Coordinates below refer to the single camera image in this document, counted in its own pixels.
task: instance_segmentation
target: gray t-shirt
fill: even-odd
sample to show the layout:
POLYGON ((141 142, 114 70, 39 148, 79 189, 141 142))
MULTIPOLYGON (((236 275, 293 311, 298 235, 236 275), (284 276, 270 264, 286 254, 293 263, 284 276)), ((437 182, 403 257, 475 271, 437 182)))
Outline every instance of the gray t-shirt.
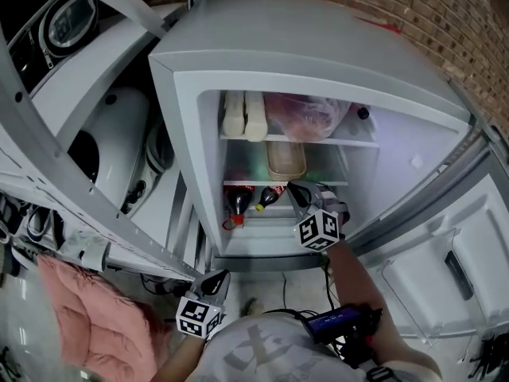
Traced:
MULTIPOLYGON (((384 364, 402 382, 439 382, 434 372, 416 364, 384 364)), ((220 330, 207 344, 187 381, 294 382, 298 380, 362 382, 330 349, 314 345, 300 322, 285 314, 241 318, 220 330)))

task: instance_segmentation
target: pink cushion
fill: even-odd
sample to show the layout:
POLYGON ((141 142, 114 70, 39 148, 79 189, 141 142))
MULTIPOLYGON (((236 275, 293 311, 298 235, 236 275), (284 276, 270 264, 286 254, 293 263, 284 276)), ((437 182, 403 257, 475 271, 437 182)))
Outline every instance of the pink cushion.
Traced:
POLYGON ((102 277, 44 255, 37 261, 58 321, 62 360, 110 381, 149 381, 165 360, 169 327, 102 277))

